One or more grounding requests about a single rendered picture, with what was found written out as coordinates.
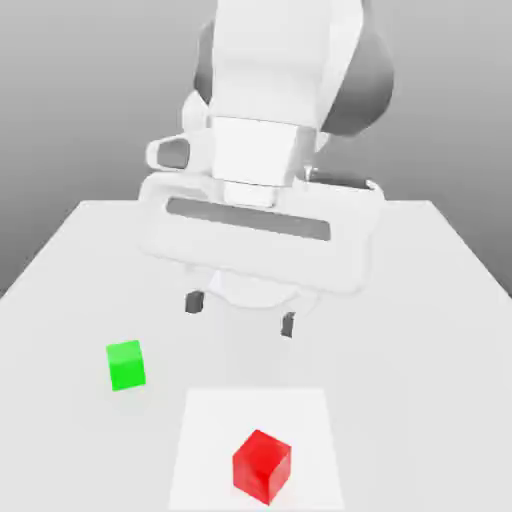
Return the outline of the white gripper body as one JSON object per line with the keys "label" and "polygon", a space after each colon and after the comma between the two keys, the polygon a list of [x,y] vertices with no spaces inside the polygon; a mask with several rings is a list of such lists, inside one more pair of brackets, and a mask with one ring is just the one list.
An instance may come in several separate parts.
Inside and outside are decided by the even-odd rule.
{"label": "white gripper body", "polygon": [[274,207],[229,205],[206,175],[155,172],[142,183],[148,254],[229,275],[333,294],[360,289],[371,237],[385,205],[381,188],[295,180]]}

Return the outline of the small green cube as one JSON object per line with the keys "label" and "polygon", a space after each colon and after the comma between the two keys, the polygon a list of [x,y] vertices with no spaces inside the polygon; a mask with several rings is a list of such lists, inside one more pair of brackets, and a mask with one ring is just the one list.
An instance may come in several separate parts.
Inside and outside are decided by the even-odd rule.
{"label": "small green cube", "polygon": [[122,391],[146,384],[143,354],[138,340],[110,344],[106,354],[113,391]]}

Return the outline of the small red cube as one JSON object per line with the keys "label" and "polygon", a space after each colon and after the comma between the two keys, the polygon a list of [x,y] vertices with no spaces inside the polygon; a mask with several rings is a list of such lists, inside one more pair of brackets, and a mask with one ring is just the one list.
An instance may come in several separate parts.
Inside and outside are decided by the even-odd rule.
{"label": "small red cube", "polygon": [[291,475],[292,447],[254,430],[232,456],[235,488],[270,505]]}

